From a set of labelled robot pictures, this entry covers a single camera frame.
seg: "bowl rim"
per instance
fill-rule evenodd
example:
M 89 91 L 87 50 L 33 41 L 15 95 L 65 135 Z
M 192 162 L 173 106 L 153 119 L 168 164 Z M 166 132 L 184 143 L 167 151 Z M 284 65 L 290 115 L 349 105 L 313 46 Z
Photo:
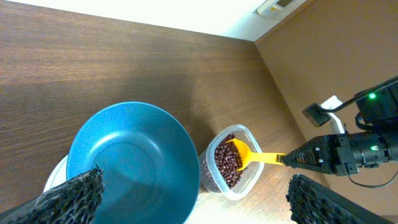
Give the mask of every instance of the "bowl rim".
M 70 167 L 70 163 L 71 163 L 71 162 L 70 162 L 70 161 L 71 161 L 71 159 L 70 159 L 71 156 L 69 156 L 69 154 L 71 153 L 71 151 L 72 151 L 72 149 L 73 149 L 73 147 L 74 147 L 74 145 L 75 145 L 75 143 L 76 143 L 76 139 L 77 139 L 78 136 L 81 134 L 81 130 L 82 130 L 86 125 L 88 125 L 88 123 L 89 123 L 92 119 L 94 119 L 94 117 L 95 117 L 96 115 L 98 115 L 98 114 L 100 114 L 100 113 L 104 112 L 105 110 L 108 110 L 108 109 L 110 109 L 110 108 L 112 108 L 112 107 L 120 106 L 120 105 L 125 105 L 125 104 L 146 105 L 146 106 L 150 106 L 150 107 L 152 107 L 152 108 L 155 108 L 155 109 L 157 109 L 157 110 L 160 110 L 160 111 L 162 111 L 163 113 L 169 115 L 172 119 L 174 119 L 174 121 L 177 122 L 177 124 L 185 131 L 185 134 L 187 134 L 188 139 L 189 139 L 189 143 L 191 144 L 193 150 L 195 151 L 194 155 L 196 156 L 196 163 L 195 163 L 195 164 L 196 164 L 197 171 L 198 171 L 198 178 L 197 178 L 197 179 L 198 179 L 198 181 L 197 181 L 198 183 L 197 183 L 196 196 L 195 196 L 195 199 L 194 199 L 194 201 L 193 201 L 193 203 L 192 203 L 192 205 L 191 205 L 191 209 L 190 209 L 190 211 L 188 212 L 187 216 L 185 217 L 184 221 L 182 222 L 182 223 L 185 223 L 185 222 L 187 221 L 188 217 L 189 217 L 189 216 L 191 215 L 191 213 L 193 212 L 193 209 L 194 209 L 194 207 L 195 207 L 196 201 L 198 200 L 199 190 L 200 190 L 200 167 L 199 167 L 199 159 L 198 159 L 197 149 L 196 149 L 196 147 L 195 147 L 195 145 L 194 145 L 194 143 L 193 143 L 193 141 L 192 141 L 191 136 L 188 134 L 188 131 L 184 128 L 184 126 L 183 126 L 173 115 L 171 115 L 171 114 L 170 114 L 169 112 L 167 112 L 166 110 L 164 110 L 164 109 L 162 109 L 162 108 L 160 108 L 160 107 L 158 107 L 158 106 L 152 105 L 152 104 L 150 104 L 150 103 L 145 103 L 145 102 L 141 102 L 141 101 L 123 101 L 123 102 L 115 103 L 115 104 L 113 104 L 113 105 L 109 105 L 109 106 L 107 106 L 107 107 L 105 107 L 105 108 L 99 110 L 99 111 L 96 112 L 94 115 L 92 115 L 92 116 L 81 126 L 81 128 L 80 128 L 79 131 L 77 132 L 75 138 L 73 139 L 72 145 L 70 146 L 70 149 L 69 149 L 69 152 L 68 152 L 67 170 L 66 170 L 67 181 L 71 179 L 70 174 L 69 174 L 69 169 L 68 169 L 68 168 Z

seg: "white plate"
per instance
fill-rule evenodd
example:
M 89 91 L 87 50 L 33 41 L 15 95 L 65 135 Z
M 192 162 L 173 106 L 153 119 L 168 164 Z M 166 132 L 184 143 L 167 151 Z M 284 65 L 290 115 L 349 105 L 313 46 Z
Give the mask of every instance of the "white plate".
M 43 192 L 50 190 L 67 181 L 67 160 L 68 155 L 65 156 L 58 164 L 55 166 L 54 170 L 51 172 L 49 179 L 45 183 Z

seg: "wooden table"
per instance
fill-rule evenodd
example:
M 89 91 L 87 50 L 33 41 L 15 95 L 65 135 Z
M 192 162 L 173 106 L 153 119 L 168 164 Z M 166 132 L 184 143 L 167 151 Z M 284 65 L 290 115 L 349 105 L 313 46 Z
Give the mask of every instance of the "wooden table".
M 263 151 L 303 137 L 253 42 L 72 12 L 1 3 L 0 212 L 38 196 L 82 124 L 120 101 L 173 114 L 198 154 L 243 124 Z M 289 179 L 268 165 L 249 195 L 200 191 L 187 223 L 289 222 Z

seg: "plastic container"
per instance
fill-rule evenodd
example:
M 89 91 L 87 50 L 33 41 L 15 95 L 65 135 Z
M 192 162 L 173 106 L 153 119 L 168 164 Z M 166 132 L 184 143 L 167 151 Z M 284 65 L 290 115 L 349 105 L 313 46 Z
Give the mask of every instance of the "plastic container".
M 245 197 L 253 188 L 260 177 L 264 164 L 251 162 L 248 165 L 248 169 L 243 172 L 241 180 L 230 189 L 221 176 L 214 158 L 216 147 L 229 134 L 235 134 L 237 139 L 244 141 L 252 152 L 262 152 L 247 127 L 242 124 L 236 124 L 224 129 L 212 140 L 207 150 L 200 154 L 201 183 L 208 192 L 222 193 L 230 200 L 239 200 Z

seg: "yellow plastic spoon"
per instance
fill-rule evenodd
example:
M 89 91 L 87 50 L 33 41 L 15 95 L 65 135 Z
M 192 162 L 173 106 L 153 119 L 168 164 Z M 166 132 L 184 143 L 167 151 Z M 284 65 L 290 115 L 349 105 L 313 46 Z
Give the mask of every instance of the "yellow plastic spoon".
M 286 153 L 274 153 L 274 152 L 257 153 L 257 152 L 252 152 L 246 143 L 238 139 L 231 139 L 227 142 L 233 142 L 236 148 L 238 148 L 239 154 L 242 157 L 243 165 L 242 168 L 238 169 L 238 171 L 246 168 L 251 162 L 265 162 L 268 164 L 284 165 L 283 162 L 281 162 L 280 156 L 284 156 L 286 155 Z

